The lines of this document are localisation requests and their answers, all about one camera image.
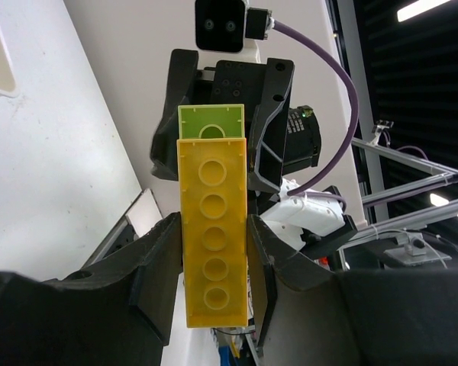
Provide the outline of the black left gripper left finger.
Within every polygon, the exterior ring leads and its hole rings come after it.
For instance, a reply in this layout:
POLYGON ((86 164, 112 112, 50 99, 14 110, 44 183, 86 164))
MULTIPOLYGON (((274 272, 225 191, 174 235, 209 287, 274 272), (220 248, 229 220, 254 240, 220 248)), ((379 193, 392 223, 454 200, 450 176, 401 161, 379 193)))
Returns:
POLYGON ((0 271, 0 365, 158 365, 169 344, 181 217, 62 280, 0 271))

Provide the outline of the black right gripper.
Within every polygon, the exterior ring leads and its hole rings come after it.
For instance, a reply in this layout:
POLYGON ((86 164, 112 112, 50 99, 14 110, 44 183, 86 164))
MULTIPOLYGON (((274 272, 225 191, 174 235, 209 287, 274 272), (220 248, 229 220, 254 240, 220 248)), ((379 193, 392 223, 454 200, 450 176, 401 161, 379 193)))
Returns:
POLYGON ((198 52, 172 51, 166 98, 160 123, 153 135, 152 174, 178 178, 176 141, 180 105, 242 104, 247 141, 248 187, 275 193, 284 174, 308 164, 306 158, 289 158, 289 102, 295 65, 289 59, 269 58, 265 63, 221 60, 206 70, 198 68, 198 52))

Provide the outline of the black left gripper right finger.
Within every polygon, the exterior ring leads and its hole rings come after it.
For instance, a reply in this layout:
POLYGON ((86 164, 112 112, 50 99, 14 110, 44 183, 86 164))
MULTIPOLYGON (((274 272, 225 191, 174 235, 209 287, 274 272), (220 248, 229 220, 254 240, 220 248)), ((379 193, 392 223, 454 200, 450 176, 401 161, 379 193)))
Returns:
POLYGON ((458 365, 458 269, 332 272, 247 219, 267 365, 458 365))

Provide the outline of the yellow long lego plate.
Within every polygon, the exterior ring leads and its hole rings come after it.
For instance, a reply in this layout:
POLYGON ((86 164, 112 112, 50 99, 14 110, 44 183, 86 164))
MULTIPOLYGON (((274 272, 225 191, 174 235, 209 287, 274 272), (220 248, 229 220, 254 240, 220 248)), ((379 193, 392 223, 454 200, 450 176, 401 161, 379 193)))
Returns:
POLYGON ((246 140, 178 140, 177 153, 187 326, 246 326, 246 140))

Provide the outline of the light green square lego brick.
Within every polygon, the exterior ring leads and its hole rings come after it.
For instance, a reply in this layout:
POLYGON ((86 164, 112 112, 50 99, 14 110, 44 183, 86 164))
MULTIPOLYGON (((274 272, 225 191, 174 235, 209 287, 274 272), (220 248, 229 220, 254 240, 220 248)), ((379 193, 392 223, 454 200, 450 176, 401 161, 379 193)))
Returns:
POLYGON ((242 104, 180 105, 178 115, 180 139, 245 137, 242 104))

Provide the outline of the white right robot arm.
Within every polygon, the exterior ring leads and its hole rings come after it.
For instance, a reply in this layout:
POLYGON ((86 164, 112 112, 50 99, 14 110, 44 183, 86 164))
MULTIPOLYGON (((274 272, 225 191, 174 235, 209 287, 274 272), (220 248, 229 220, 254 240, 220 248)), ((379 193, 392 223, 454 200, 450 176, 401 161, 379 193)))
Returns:
POLYGON ((291 195, 297 184, 287 174, 315 167, 321 134, 313 110, 290 108, 294 64, 287 59, 246 63, 228 59, 198 67, 198 52, 172 51, 161 121, 154 133, 150 158, 152 173, 178 180, 176 142, 190 123, 183 111, 212 117, 216 107, 247 140, 247 187, 250 208, 281 239, 309 258, 332 255, 356 232, 356 225, 335 187, 323 192, 306 189, 291 195))

